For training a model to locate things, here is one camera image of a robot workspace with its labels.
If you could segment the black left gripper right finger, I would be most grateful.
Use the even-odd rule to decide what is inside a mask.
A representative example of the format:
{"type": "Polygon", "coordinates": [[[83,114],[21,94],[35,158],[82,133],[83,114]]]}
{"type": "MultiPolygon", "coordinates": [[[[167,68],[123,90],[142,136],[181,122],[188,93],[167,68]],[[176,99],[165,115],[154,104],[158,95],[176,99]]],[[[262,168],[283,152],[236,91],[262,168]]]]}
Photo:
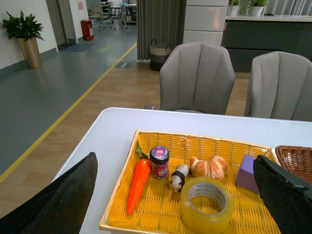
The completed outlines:
{"type": "Polygon", "coordinates": [[[283,234],[312,232],[312,185],[263,155],[253,162],[260,197],[283,234]]]}

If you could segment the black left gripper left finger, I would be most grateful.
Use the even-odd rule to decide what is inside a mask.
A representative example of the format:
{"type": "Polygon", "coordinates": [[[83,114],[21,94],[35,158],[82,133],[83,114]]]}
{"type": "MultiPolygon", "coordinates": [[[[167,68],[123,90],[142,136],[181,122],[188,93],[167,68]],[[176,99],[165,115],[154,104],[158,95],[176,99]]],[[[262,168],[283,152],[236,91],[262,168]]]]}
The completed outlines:
{"type": "Polygon", "coordinates": [[[0,220],[2,234],[78,234],[93,196],[98,161],[90,152],[0,220]]]}

